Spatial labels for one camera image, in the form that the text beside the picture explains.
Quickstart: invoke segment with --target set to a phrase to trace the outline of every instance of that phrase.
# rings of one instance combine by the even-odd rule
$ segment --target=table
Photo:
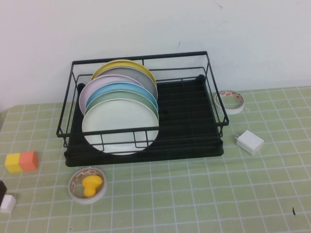
[[[0,232],[311,232],[311,87],[242,93],[246,108],[229,116],[223,156],[96,166],[108,190],[91,205],[67,192],[82,167],[66,167],[55,135],[62,104],[13,107],[0,117],[0,176],[17,204],[0,214]],[[246,130],[265,141],[253,156],[235,145]],[[6,154],[29,150],[38,170],[5,169]]]

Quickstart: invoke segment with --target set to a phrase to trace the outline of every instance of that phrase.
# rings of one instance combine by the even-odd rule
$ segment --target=stack of plates
[[[144,66],[115,60],[100,67],[83,88],[79,106],[84,119],[82,131],[104,131],[159,126],[156,81]],[[143,150],[158,131],[110,133],[85,136],[94,148],[127,155]]]

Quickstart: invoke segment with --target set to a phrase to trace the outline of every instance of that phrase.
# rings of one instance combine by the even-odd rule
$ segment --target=black drip tray
[[[84,84],[78,86],[80,94]],[[159,133],[156,141],[131,155],[112,155],[94,149],[81,135],[83,115],[75,106],[71,137],[65,152],[67,166],[135,163],[220,156],[220,139],[204,76],[157,83]]]

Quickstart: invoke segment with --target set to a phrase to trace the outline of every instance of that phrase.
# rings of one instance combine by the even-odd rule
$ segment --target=white power adapter
[[[255,154],[264,143],[264,140],[248,130],[241,136],[236,135],[235,138],[237,140],[237,145],[252,155]]]

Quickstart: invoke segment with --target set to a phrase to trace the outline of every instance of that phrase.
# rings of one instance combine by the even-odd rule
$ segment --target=adhesive tape roll
[[[97,175],[100,176],[103,180],[102,185],[100,186],[100,191],[96,193],[91,198],[86,197],[80,197],[75,194],[75,188],[77,181],[82,181],[83,178],[85,178],[88,175]],[[68,184],[68,192],[72,199],[76,201],[79,204],[91,204],[96,201],[98,201],[100,198],[102,198],[107,190],[107,179],[103,171],[100,169],[94,168],[94,167],[87,167],[84,169],[81,169],[74,173],[74,175],[70,178],[69,184]]]
[[[225,111],[228,115],[240,113],[244,109],[244,106],[245,106],[244,97],[241,94],[239,94],[238,92],[226,90],[226,91],[220,91],[219,95],[221,96],[222,99],[224,97],[228,97],[228,96],[235,97],[240,102],[240,106],[238,108],[225,108]],[[223,109],[222,109],[221,105],[219,104],[219,99],[218,99],[217,94],[214,96],[214,101],[216,104],[217,111],[220,111],[220,110],[222,111]]]

